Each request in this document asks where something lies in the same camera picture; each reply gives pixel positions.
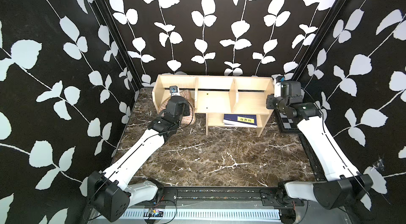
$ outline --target wallpaper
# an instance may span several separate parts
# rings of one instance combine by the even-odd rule
[[[158,74],[290,78],[335,0],[105,0],[144,86]]]
[[[0,224],[80,223],[137,91],[94,0],[1,0]]]
[[[372,177],[353,209],[363,223],[405,217],[405,16],[406,0],[347,0],[300,77],[348,159]]]

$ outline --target pillow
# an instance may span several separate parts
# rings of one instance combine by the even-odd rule
[[[184,116],[182,118],[181,124],[189,124],[190,120],[192,120],[192,122],[190,123],[191,125],[193,125],[196,121],[196,114],[195,114],[195,108],[193,107],[193,104],[195,103],[194,99],[192,99],[192,94],[190,92],[190,90],[183,90],[179,92],[180,96],[184,97],[189,103],[189,110],[190,110],[190,116]],[[165,109],[166,105],[168,104],[170,97],[168,97],[160,106],[158,109],[158,113],[161,112],[163,109]]]

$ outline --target blue book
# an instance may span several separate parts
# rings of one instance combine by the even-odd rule
[[[225,125],[256,128],[256,115],[224,114]]]

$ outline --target white vent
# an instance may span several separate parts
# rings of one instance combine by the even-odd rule
[[[150,217],[150,220],[171,220],[175,209],[160,209],[164,217]],[[127,209],[120,219],[143,220],[148,219],[148,209]],[[280,222],[277,209],[178,209],[176,220],[244,220]]]

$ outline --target black cable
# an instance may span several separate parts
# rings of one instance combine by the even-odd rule
[[[296,224],[299,224],[299,223],[301,223],[301,222],[303,221],[303,219],[305,218],[305,216],[306,216],[306,214],[307,214],[307,209],[308,209],[308,208],[309,208],[309,201],[307,201],[306,211],[304,212],[302,219],[301,219],[298,223],[296,223]]]
[[[177,215],[177,206],[176,206],[175,202],[173,202],[172,200],[165,200],[165,201],[171,201],[176,210],[175,210],[175,215],[173,216],[173,218],[170,221],[165,222],[165,223],[161,223],[161,224],[168,224],[169,222],[173,221],[173,219],[175,219],[175,217]]]

